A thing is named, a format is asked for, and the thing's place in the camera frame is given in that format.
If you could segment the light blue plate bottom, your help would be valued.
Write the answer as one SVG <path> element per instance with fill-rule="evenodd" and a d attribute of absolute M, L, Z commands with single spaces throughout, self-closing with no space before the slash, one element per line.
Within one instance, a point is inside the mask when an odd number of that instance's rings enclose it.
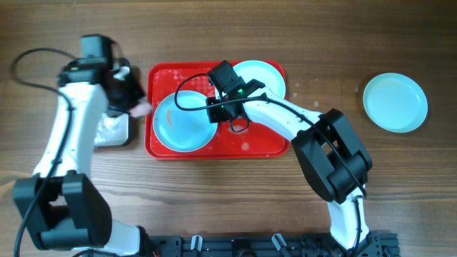
<path fill-rule="evenodd" d="M 181 91 L 162 100 L 153 115 L 153 130 L 166 148 L 190 153 L 203 148 L 215 136 L 218 125 L 209 121 L 206 96 L 196 91 Z"/>

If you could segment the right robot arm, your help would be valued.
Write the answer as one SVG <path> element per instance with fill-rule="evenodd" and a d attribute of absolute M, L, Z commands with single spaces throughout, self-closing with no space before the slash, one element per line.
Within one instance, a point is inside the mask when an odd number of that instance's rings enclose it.
<path fill-rule="evenodd" d="M 207 76 L 216 89 L 206 102 L 210 121 L 244 118 L 290 141 L 309 186 L 328 204 L 332 238 L 348 254 L 359 253 L 369 235 L 363 200 L 372 160 L 343 113 L 303 109 L 256 79 L 244 81 L 228 61 Z"/>

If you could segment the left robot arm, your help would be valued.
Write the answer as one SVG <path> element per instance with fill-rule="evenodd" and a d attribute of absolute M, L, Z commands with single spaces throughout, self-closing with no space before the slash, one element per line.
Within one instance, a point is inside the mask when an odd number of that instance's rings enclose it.
<path fill-rule="evenodd" d="M 22 217 L 16 236 L 28 233 L 41 251 L 74 251 L 77 256 L 153 256 L 145 229 L 115 220 L 91 182 L 91 160 L 102 116 L 134 118 L 152 105 L 114 40 L 101 34 L 80 40 L 58 75 L 56 118 L 44 155 L 31 178 L 19 179 L 13 198 Z"/>

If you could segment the pink sponge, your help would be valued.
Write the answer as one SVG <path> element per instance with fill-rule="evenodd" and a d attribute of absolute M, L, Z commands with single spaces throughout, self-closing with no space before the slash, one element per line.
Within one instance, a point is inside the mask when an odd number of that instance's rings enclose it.
<path fill-rule="evenodd" d="M 130 116 L 139 119 L 149 115 L 153 111 L 153 106 L 148 101 L 142 101 L 129 110 Z"/>

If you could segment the light blue plate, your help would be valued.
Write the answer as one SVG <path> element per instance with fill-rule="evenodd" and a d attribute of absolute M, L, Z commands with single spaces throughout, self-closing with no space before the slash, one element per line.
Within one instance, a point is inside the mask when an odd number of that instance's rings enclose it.
<path fill-rule="evenodd" d="M 166 148 L 190 153 L 203 148 L 215 136 L 218 125 L 209 121 L 206 96 L 196 91 L 181 91 L 162 100 L 153 115 L 153 130 Z"/>
<path fill-rule="evenodd" d="M 265 61 L 249 60 L 236 64 L 233 69 L 245 82 L 255 79 L 265 84 L 277 96 L 286 98 L 285 79 L 271 64 Z"/>
<path fill-rule="evenodd" d="M 363 91 L 367 116 L 380 128 L 394 133 L 416 130 L 428 115 L 423 89 L 409 77 L 384 73 L 373 77 Z"/>

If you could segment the red plastic tray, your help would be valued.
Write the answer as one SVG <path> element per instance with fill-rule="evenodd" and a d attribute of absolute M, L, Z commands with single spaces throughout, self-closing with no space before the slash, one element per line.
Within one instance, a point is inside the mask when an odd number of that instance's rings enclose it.
<path fill-rule="evenodd" d="M 215 67 L 215 61 L 172 62 L 155 65 L 149 72 L 147 99 L 158 104 L 170 94 L 196 91 L 206 98 L 216 95 L 205 74 Z M 153 115 L 146 118 L 145 149 L 158 160 L 197 160 L 217 158 L 271 158 L 287 152 L 290 143 L 271 129 L 242 119 L 218 123 L 215 136 L 203 148 L 180 153 L 166 148 L 153 130 Z"/>

